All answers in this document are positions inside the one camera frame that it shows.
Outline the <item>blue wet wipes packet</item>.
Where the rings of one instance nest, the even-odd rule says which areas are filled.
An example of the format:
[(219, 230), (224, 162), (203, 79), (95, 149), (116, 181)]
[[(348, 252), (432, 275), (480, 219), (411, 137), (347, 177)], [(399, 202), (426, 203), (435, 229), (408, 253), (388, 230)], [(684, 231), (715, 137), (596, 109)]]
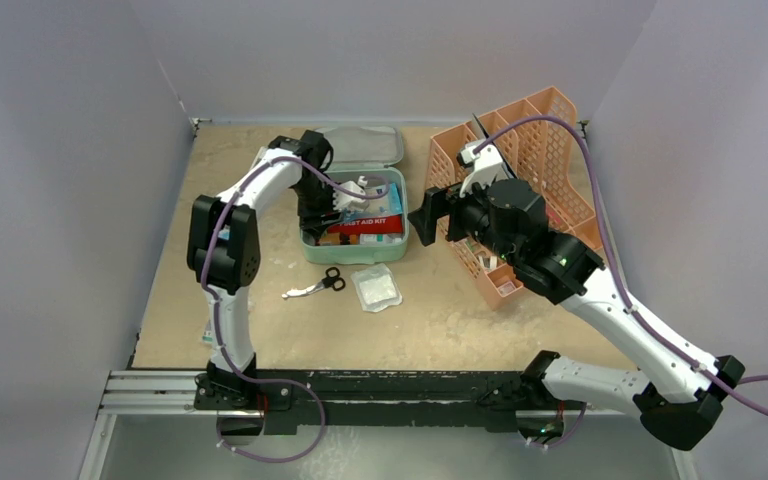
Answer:
[(365, 189), (368, 195), (379, 194), (384, 191), (387, 191), (386, 195), (368, 201), (368, 205), (363, 211), (364, 215), (369, 217), (389, 217), (398, 216), (403, 213), (403, 204), (396, 183), (389, 183), (387, 186), (376, 185)]

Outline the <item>red first aid pouch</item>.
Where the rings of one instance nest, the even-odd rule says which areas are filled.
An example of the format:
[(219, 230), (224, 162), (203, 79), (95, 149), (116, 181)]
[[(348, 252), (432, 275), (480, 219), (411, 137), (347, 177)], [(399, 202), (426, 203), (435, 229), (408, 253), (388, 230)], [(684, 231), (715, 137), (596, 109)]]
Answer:
[(329, 226), (326, 232), (346, 235), (403, 234), (403, 216), (388, 215), (352, 218)]

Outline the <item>black handled scissors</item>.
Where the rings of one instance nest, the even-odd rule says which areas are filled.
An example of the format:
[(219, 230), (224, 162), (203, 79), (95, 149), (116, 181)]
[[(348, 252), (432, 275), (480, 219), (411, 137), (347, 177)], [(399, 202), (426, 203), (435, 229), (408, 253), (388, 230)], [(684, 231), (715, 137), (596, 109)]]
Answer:
[(325, 275), (315, 284), (301, 289), (290, 289), (283, 293), (281, 297), (284, 300), (291, 298), (301, 298), (313, 295), (323, 290), (341, 291), (346, 287), (346, 281), (341, 276), (337, 267), (329, 267), (325, 270)]

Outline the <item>white gauze packets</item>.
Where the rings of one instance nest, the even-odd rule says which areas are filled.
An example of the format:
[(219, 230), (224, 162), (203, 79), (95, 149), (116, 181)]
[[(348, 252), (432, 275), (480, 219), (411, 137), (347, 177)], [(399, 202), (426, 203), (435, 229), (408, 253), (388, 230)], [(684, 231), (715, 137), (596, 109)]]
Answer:
[(393, 272), (385, 264), (354, 272), (350, 278), (364, 312), (378, 313), (403, 302)]

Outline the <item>brown glass medicine bottle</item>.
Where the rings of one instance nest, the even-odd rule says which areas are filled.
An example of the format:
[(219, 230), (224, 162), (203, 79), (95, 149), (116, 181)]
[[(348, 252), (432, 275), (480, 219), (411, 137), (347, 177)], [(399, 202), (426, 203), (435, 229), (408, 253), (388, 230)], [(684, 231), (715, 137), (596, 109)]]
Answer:
[(358, 245), (360, 243), (360, 238), (357, 234), (346, 234), (346, 233), (326, 233), (322, 235), (317, 241), (317, 246), (348, 246), (348, 245)]

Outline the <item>white bottle green label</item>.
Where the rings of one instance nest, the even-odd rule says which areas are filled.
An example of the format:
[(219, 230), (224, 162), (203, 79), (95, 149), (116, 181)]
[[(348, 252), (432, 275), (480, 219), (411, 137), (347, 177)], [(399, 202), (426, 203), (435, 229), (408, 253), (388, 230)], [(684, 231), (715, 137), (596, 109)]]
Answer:
[(362, 234), (359, 236), (360, 245), (400, 245), (404, 242), (401, 234)]

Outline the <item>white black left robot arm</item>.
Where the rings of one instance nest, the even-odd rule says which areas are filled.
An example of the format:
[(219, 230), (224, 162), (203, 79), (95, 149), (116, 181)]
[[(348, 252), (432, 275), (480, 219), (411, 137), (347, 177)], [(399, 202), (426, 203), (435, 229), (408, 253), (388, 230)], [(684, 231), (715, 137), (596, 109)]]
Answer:
[(205, 292), (214, 327), (205, 386), (219, 390), (232, 408), (247, 408), (258, 395), (258, 382), (244, 372), (255, 359), (247, 299), (261, 265), (259, 217), (291, 190), (302, 232), (320, 236), (340, 220), (325, 173), (333, 153), (320, 132), (307, 130), (298, 139), (278, 136), (258, 152), (241, 180), (193, 203), (186, 263)]

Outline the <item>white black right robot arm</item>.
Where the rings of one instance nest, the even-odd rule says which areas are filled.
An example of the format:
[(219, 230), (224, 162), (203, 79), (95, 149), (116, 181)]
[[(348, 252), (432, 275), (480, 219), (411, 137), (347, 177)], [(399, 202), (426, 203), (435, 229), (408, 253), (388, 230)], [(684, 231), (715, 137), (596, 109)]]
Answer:
[(544, 198), (524, 180), (505, 179), (462, 193), (459, 185), (431, 187), (408, 215), (420, 242), (436, 240), (447, 218), (450, 242), (470, 238), (505, 261), (532, 293), (576, 315), (636, 366), (620, 370), (577, 362), (543, 350), (526, 367), (524, 399), (536, 407), (578, 401), (640, 421), (662, 443), (692, 450), (713, 428), (745, 372), (733, 356), (713, 357), (658, 319), (641, 326), (624, 287), (602, 258), (577, 237), (550, 227)]

